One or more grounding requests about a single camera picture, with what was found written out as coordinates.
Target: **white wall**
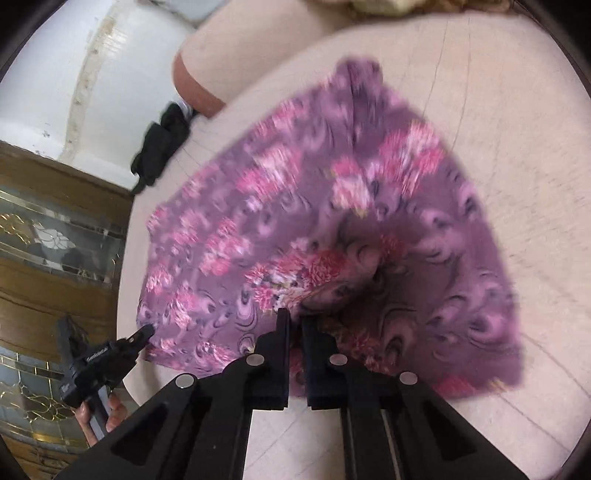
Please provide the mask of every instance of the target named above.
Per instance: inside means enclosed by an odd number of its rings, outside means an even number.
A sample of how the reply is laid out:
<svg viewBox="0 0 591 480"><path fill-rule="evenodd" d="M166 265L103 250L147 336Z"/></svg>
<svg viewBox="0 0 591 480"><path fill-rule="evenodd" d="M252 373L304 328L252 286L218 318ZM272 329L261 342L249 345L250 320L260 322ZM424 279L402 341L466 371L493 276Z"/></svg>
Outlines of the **white wall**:
<svg viewBox="0 0 591 480"><path fill-rule="evenodd" d="M143 134L177 98L171 63L194 28L134 0L69 0L0 83L0 140L131 188Z"/></svg>

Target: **black device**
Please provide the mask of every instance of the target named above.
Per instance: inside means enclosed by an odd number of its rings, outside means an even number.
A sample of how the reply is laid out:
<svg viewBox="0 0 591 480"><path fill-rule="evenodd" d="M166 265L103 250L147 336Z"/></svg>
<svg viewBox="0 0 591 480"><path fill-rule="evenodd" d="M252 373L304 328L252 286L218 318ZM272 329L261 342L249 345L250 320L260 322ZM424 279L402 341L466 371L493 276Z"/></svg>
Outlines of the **black device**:
<svg viewBox="0 0 591 480"><path fill-rule="evenodd" d="M147 186L152 186L174 153L189 137L190 119L197 115L191 111L185 116L181 107L169 103L160 118L160 123L152 122L144 136L141 151L131 163L131 173L139 176L138 183L131 193L137 195Z"/></svg>
<svg viewBox="0 0 591 480"><path fill-rule="evenodd" d="M370 372L340 353L315 319L301 327L308 405L340 410L348 480L527 478L414 373ZM122 341L129 342L115 345ZM211 377L177 376L56 479L240 480L252 411L287 406L289 345L290 315L282 309L254 353ZM108 376L91 375L93 390Z"/></svg>
<svg viewBox="0 0 591 480"><path fill-rule="evenodd" d="M90 427L101 440L111 413L109 389L115 388L135 366L139 353L154 334L146 325L131 337L90 346L88 334L69 315L57 321L57 343L64 378L60 386L62 401L78 408L83 401L92 412Z"/></svg>

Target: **metal screw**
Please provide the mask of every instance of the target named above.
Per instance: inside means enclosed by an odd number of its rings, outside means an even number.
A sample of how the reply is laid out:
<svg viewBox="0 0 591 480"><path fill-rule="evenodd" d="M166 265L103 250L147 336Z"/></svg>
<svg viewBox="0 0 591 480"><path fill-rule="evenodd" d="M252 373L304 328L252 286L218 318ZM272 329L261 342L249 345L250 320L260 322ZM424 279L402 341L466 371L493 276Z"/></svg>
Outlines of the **metal screw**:
<svg viewBox="0 0 591 480"><path fill-rule="evenodd" d="M182 374L177 377L174 383L176 383L179 388L189 388L195 383L195 379L192 375Z"/></svg>
<svg viewBox="0 0 591 480"><path fill-rule="evenodd" d="M343 365L346 365L348 361L349 359L347 358L347 356L343 355L342 353L335 353L334 355L331 355L329 358L329 362L333 365L336 365L337 367L342 367Z"/></svg>
<svg viewBox="0 0 591 480"><path fill-rule="evenodd" d="M265 363L265 357L258 353L253 353L252 355L248 355L246 357L246 363L251 367L258 367L259 365Z"/></svg>
<svg viewBox="0 0 591 480"><path fill-rule="evenodd" d="M412 372L402 372L398 379L401 383L405 385L414 385L418 382L417 374L414 374Z"/></svg>

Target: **finger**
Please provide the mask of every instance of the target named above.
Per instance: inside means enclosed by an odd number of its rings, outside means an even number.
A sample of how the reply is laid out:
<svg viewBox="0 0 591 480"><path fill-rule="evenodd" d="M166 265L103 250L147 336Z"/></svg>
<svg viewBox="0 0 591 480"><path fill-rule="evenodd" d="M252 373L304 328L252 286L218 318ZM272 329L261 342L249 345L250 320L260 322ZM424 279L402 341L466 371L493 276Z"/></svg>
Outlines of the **finger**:
<svg viewBox="0 0 591 480"><path fill-rule="evenodd" d="M119 399L117 394L112 393L111 396L109 397L109 405L110 405L111 409L117 410L117 408L119 408L123 404L121 403L121 400Z"/></svg>
<svg viewBox="0 0 591 480"><path fill-rule="evenodd" d="M86 437L86 441L90 447L96 445L98 443L98 439L96 438L95 433L90 428L90 409L88 408L88 404L83 402L80 408L76 409L74 412L76 416L76 420L80 424L80 428L82 429L82 433Z"/></svg>
<svg viewBox="0 0 591 480"><path fill-rule="evenodd" d="M112 432L115 430L123 421L127 418L127 408L125 405L120 404L119 407L114 409L109 415L109 420L107 421L107 432Z"/></svg>

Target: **pink flower pattern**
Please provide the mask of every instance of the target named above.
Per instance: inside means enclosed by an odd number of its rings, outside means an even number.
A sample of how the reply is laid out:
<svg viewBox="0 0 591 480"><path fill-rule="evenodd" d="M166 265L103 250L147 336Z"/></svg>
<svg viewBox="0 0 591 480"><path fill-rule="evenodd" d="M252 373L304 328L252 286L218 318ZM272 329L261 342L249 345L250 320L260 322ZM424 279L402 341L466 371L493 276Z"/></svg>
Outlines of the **pink flower pattern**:
<svg viewBox="0 0 591 480"><path fill-rule="evenodd" d="M385 262L400 261L406 254L406 246L396 235L380 235L382 260Z"/></svg>
<svg viewBox="0 0 591 480"><path fill-rule="evenodd" d="M289 131L296 119L305 117L307 109L295 100L287 100L266 120L258 122L254 127L254 134L259 138L266 138L277 131Z"/></svg>
<svg viewBox="0 0 591 480"><path fill-rule="evenodd" d="M155 233L156 229L159 228L160 226L162 226L162 224L168 219L168 214L169 214L168 208L162 207L162 206L156 208L154 213L152 213L152 215L150 215L150 218L148 219L148 223L146 224L149 232Z"/></svg>
<svg viewBox="0 0 591 480"><path fill-rule="evenodd" d="M197 299L191 292L189 285L183 283L174 293L169 303L170 319L181 330L186 330L191 322L189 312L195 310Z"/></svg>
<svg viewBox="0 0 591 480"><path fill-rule="evenodd" d="M284 144L274 145L254 156L256 167L246 169L236 184L242 193L252 193L262 203L279 192L293 189L300 175L301 152Z"/></svg>
<svg viewBox="0 0 591 480"><path fill-rule="evenodd" d="M346 257L340 251L306 254L291 248L268 265L255 264L245 278L261 310L292 309L315 288L338 278L345 264Z"/></svg>
<svg viewBox="0 0 591 480"><path fill-rule="evenodd" d="M433 128L384 86L372 61L344 61L320 87L280 104L149 218L152 245L137 316L138 326L156 327L147 358L199 377L216 374L253 350L279 308L294 320L315 310L340 350L370 370L410 369L446 397L475 393L472 374L459 375L467 362L429 355L435 346L463 345L449 340L448 322L430 321L439 311L433 292L455 285L439 285L452 266L425 252L453 247L458 262L471 261L456 237L469 240L477 223L483 235L475 194L445 156ZM442 165L449 175L439 174ZM431 181L438 188L427 190ZM443 235L431 217L448 218L449 232ZM497 254L492 247L485 253ZM487 262L499 289L509 291L498 259ZM434 263L446 274L431 275L433 288L425 289L420 283ZM364 287L368 295L353 298ZM407 315L396 307L405 302L429 307ZM338 321L329 313L337 309ZM509 332L517 331L513 311L502 315ZM478 385L518 381L519 345L499 328L483 340L486 360L466 353ZM290 377L301 384L301 357Z"/></svg>
<svg viewBox="0 0 591 480"><path fill-rule="evenodd" d="M363 177L338 177L333 183L335 206L365 216L372 198Z"/></svg>
<svg viewBox="0 0 591 480"><path fill-rule="evenodd" d="M350 177L362 174L359 164L348 155L334 161L330 166L330 171L335 177Z"/></svg>
<svg viewBox="0 0 591 480"><path fill-rule="evenodd" d="M173 283L173 276L168 272L164 265L157 264L150 272L150 276L146 279L146 291L153 291L156 295L160 295L162 291Z"/></svg>
<svg viewBox="0 0 591 480"><path fill-rule="evenodd" d="M205 242L205 253L199 269L206 275L224 275L233 259L246 255L250 250L250 240L238 233L234 220L224 218L217 231L209 235Z"/></svg>
<svg viewBox="0 0 591 480"><path fill-rule="evenodd" d="M411 197L419 179L433 174L445 157L433 127L418 120L411 122L406 134L402 131L388 134L379 153L379 160L371 162L366 169L368 180L397 184L404 198Z"/></svg>

